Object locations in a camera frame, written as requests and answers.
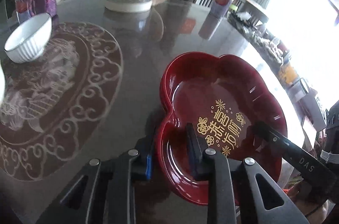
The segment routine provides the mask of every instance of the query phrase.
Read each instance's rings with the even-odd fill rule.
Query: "gray tabletop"
[[[108,115],[82,148],[54,173],[36,181],[21,181],[0,171],[0,191],[24,223],[34,223],[70,179],[92,158],[108,160],[133,148],[163,112],[159,83],[166,66],[176,56],[203,51],[215,56],[234,54],[251,64],[281,105],[288,138],[302,146],[304,134],[286,92],[266,62],[226,20],[218,21],[208,9],[169,0],[140,14],[105,10],[103,0],[67,0],[58,5],[60,22],[90,22],[108,30],[121,48],[121,84]],[[9,31],[0,36],[0,57]],[[283,187],[293,167],[283,161],[279,185]],[[207,208],[190,204],[167,188],[160,173],[150,185],[136,188],[137,223],[206,223]]]

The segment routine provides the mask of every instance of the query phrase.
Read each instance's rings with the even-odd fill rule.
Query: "silver bolt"
[[[136,149],[130,149],[128,151],[129,156],[137,156],[138,154],[139,154],[139,151],[137,151]]]
[[[212,148],[208,148],[208,149],[205,150],[205,153],[207,155],[214,155],[215,154],[215,150],[212,149]]]
[[[89,165],[92,166],[92,167],[99,165],[99,163],[100,163],[99,159],[96,159],[96,158],[91,159],[89,161]]]
[[[247,165],[249,165],[249,166],[252,166],[252,165],[255,164],[255,160],[254,160],[253,158],[247,157],[247,158],[245,159],[245,163],[246,163]]]

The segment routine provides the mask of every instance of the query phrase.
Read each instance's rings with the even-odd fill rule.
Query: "red tray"
[[[167,115],[156,139],[157,156],[178,196],[198,205],[208,203],[208,182],[196,182],[189,174],[184,132],[188,122],[210,147],[240,161],[252,157],[278,181],[281,157],[254,137],[249,126],[265,121],[287,136],[286,120],[259,73],[247,62],[234,55],[182,54],[165,70],[160,99]]]

